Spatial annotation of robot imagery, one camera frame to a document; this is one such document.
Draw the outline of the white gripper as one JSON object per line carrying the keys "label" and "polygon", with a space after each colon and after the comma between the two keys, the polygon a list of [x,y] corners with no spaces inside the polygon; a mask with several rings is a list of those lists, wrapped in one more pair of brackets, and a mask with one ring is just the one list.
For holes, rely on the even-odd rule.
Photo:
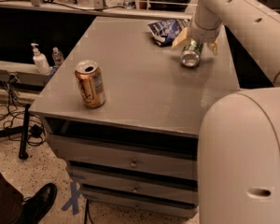
{"label": "white gripper", "polygon": [[219,35],[222,20],[203,3],[199,3],[189,23],[189,29],[184,28],[172,43],[172,49],[185,47],[189,38],[200,43],[208,43],[207,47],[214,55],[218,54],[218,44],[215,41]]}

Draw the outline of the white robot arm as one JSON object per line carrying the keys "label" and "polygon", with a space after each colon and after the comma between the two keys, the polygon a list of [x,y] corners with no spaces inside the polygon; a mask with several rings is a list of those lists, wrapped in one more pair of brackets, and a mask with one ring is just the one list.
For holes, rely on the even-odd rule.
{"label": "white robot arm", "polygon": [[190,38],[213,41],[221,25],[272,82],[223,97],[205,114],[197,166],[200,224],[280,224],[280,14],[256,0],[198,0]]}

